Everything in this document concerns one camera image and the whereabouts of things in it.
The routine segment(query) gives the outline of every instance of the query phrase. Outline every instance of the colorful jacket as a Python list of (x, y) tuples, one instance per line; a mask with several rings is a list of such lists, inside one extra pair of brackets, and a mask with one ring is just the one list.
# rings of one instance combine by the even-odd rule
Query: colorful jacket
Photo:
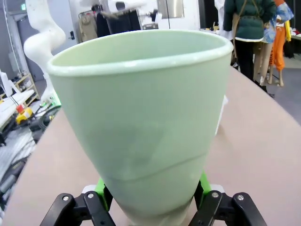
[(293, 12), (288, 7), (284, 0), (275, 0), (277, 9), (276, 14), (270, 20), (269, 25), (264, 29), (264, 36), (262, 42), (273, 43), (276, 37), (276, 24), (277, 24), (277, 15), (281, 17), (283, 22), (289, 21), (293, 18)]

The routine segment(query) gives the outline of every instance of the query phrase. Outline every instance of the beige table surface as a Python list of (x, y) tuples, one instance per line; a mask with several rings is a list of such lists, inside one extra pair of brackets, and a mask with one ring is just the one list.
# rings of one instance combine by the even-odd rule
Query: beige table surface
[[(227, 97), (206, 164), (209, 181), (231, 196), (249, 193), (269, 226), (301, 225), (301, 127), (234, 69)], [(61, 111), (29, 159), (3, 225), (37, 226), (58, 194), (77, 196), (98, 178)], [(110, 213), (117, 226), (128, 225), (115, 202)], [(194, 213), (192, 205), (183, 225)]]

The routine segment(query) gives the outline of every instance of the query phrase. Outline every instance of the door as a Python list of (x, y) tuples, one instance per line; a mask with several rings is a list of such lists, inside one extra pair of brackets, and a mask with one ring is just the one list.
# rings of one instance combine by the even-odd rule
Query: door
[[(29, 37), (38, 33), (37, 30), (35, 30), (31, 27), (28, 16), (25, 16), (22, 19), (18, 20), (17, 27), (19, 30), (22, 47), (24, 46), (25, 41)], [(27, 65), (28, 65), (28, 69), (29, 69), (30, 73), (32, 74), (33, 80), (34, 81), (43, 80), (44, 76), (43, 76), (43, 72), (40, 69), (40, 67), (35, 62), (33, 62), (31, 59), (29, 59), (26, 55), (25, 55), (25, 59), (26, 59)]]
[(53, 20), (66, 34), (65, 43), (52, 51), (52, 54), (55, 55), (64, 49), (76, 45), (77, 37), (71, 18), (69, 0), (48, 0), (48, 5)]

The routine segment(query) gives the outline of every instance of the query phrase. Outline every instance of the light green cup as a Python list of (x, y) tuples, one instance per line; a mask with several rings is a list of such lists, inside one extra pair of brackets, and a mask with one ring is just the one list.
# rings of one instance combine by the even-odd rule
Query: light green cup
[(49, 62), (79, 142), (135, 224), (183, 221), (214, 138), (232, 49), (205, 32), (137, 31), (84, 42)]

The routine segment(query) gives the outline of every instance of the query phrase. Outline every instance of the orange pants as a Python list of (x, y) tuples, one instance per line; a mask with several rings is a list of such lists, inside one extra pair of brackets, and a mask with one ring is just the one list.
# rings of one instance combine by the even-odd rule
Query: orange pants
[(285, 38), (285, 27), (276, 27), (276, 38), (274, 40), (273, 50), (269, 58), (269, 64), (275, 64), (278, 71), (282, 71), (285, 67), (285, 62), (283, 59), (283, 46), (285, 43)]

